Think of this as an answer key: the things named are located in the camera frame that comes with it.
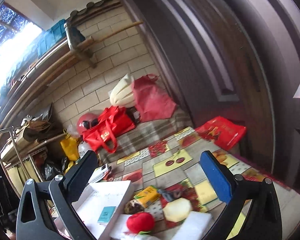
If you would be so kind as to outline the cream hexagonal sponge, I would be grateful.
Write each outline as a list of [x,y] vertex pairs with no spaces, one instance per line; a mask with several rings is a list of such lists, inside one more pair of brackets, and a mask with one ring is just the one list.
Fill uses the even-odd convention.
[[177,223],[185,220],[192,210],[192,204],[188,199],[179,198],[167,203],[162,211],[166,220]]

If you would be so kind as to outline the braided rope knot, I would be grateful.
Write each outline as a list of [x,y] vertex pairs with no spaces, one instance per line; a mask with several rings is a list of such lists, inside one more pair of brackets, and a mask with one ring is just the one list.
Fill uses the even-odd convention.
[[134,215],[144,210],[144,207],[136,199],[130,200],[124,207],[124,213],[127,215]]

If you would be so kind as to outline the red plush apple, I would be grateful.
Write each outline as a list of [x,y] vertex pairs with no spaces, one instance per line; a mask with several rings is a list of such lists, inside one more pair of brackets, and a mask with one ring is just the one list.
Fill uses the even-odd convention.
[[155,226],[155,220],[150,213],[140,212],[131,215],[126,226],[132,233],[150,232]]

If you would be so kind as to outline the black plastic bag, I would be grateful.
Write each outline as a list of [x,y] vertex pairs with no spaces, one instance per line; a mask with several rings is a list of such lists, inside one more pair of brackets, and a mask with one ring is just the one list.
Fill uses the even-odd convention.
[[51,160],[46,159],[42,165],[41,173],[46,181],[52,180],[55,176],[61,174],[60,168]]

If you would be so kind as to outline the white storage box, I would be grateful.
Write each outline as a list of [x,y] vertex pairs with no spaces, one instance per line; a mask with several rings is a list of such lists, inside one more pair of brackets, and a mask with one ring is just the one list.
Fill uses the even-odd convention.
[[[133,193],[134,185],[130,180],[94,182],[86,186],[72,207],[96,239],[110,239],[110,233]],[[98,219],[105,207],[115,209],[109,222],[100,223]]]

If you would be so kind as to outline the wooden shelf unit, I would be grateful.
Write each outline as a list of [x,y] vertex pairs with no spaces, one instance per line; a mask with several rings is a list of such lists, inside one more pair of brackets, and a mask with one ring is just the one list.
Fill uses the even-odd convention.
[[50,144],[65,137],[63,126],[53,113],[51,103],[34,116],[25,116],[21,126],[0,129],[0,166],[17,198],[21,197],[27,179],[46,181],[43,168],[33,157],[47,153]]

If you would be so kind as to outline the teal card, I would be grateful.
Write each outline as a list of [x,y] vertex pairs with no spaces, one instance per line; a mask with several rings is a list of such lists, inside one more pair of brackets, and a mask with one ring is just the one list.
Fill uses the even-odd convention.
[[116,210],[115,206],[105,206],[101,211],[101,214],[97,220],[98,223],[109,223],[114,212]]

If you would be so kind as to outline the white rectangular device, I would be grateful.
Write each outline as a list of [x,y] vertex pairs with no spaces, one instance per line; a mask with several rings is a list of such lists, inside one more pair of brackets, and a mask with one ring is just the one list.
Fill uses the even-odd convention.
[[101,167],[96,168],[90,179],[88,180],[88,184],[101,181],[105,178],[106,175],[109,174],[110,171],[111,166],[109,166],[108,164],[104,164]]

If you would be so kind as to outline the yellow bag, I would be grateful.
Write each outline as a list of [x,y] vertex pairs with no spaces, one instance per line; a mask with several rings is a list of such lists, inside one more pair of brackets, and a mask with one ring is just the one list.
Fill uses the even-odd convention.
[[63,132],[65,138],[61,140],[60,145],[70,161],[77,161],[79,159],[79,139],[71,136],[66,130]]

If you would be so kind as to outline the white helmet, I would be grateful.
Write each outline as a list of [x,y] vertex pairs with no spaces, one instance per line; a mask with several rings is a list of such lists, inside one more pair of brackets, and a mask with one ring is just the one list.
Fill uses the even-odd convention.
[[80,142],[78,145],[79,157],[83,158],[88,151],[91,151],[90,145],[85,141]]

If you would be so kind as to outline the fruit pattern tablecloth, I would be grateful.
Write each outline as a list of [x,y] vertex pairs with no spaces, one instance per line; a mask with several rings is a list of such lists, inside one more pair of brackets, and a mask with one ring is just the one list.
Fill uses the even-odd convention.
[[[131,146],[130,148],[118,146],[117,151],[112,154],[105,149],[98,150],[102,163],[111,166],[107,181],[130,180],[135,187],[135,194],[148,186],[182,191],[182,197],[191,202],[194,211],[209,212],[214,219],[221,214],[225,204],[217,198],[200,166],[200,155],[204,150],[212,152],[232,174],[241,174],[252,181],[262,181],[269,177],[250,166],[247,161],[202,139],[192,127],[161,141],[150,139],[146,142],[156,144],[149,146],[139,146],[137,142],[142,141],[125,145]],[[281,210],[282,239],[300,239],[300,194],[271,179]],[[156,220],[154,235],[159,239],[171,239],[182,224],[165,218],[162,209],[166,204],[167,201],[161,197],[146,208],[146,212],[151,213]]]

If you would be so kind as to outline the red plastic bag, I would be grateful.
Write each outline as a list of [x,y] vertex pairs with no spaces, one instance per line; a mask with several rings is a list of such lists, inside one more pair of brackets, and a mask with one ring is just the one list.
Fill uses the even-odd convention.
[[212,141],[220,148],[229,151],[245,136],[247,128],[217,116],[197,127],[195,131],[203,139]]

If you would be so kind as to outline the red helmet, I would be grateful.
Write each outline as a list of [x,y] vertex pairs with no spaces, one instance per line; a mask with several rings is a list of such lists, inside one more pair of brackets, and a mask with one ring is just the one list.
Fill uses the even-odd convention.
[[91,129],[99,123],[98,115],[88,112],[83,114],[77,122],[77,131],[80,135],[83,135],[84,131]]

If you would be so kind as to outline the red shiny gift bag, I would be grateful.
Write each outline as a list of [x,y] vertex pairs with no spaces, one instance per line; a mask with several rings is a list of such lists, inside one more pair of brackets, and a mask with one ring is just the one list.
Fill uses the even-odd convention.
[[96,126],[83,132],[83,140],[90,145],[93,151],[102,147],[108,153],[115,153],[117,137],[135,128],[125,107],[106,108],[97,120]]

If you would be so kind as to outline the plaid blanket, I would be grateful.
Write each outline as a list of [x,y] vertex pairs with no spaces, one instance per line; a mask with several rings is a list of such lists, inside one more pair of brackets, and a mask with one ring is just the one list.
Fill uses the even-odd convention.
[[189,126],[193,126],[190,116],[178,108],[171,118],[137,124],[136,128],[117,138],[115,153],[108,153],[104,148],[101,148],[98,150],[98,156],[101,163],[109,164],[153,145]]

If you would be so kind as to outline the cream folded foam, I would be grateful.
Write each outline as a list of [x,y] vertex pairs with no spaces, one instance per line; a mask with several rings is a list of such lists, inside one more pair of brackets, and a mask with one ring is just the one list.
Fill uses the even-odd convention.
[[126,74],[113,88],[110,93],[110,103],[114,107],[134,107],[135,99],[132,89],[134,78],[130,74]]

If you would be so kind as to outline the dark red fabric bag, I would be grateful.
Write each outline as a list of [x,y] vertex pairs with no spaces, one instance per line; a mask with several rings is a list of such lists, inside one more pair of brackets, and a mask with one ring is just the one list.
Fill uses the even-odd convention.
[[135,108],[141,122],[169,119],[177,108],[168,93],[157,85],[158,79],[155,74],[147,74],[132,83]]

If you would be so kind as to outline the dark wooden door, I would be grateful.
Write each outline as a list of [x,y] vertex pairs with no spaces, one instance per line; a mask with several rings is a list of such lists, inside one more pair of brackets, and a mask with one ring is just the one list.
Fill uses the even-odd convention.
[[195,126],[247,128],[241,155],[300,189],[300,0],[120,0]]

